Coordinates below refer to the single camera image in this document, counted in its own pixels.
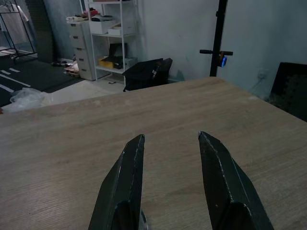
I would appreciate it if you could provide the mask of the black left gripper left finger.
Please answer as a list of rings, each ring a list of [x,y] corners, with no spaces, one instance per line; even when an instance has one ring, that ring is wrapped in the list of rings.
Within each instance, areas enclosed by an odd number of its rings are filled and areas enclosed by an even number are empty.
[[[88,229],[138,230],[145,136],[131,139],[104,178]]]

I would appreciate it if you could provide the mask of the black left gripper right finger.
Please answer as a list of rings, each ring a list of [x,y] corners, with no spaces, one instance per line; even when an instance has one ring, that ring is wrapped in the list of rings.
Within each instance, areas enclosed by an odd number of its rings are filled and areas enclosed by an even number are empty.
[[[203,186],[212,229],[272,230],[260,197],[245,172],[217,138],[198,136]]]

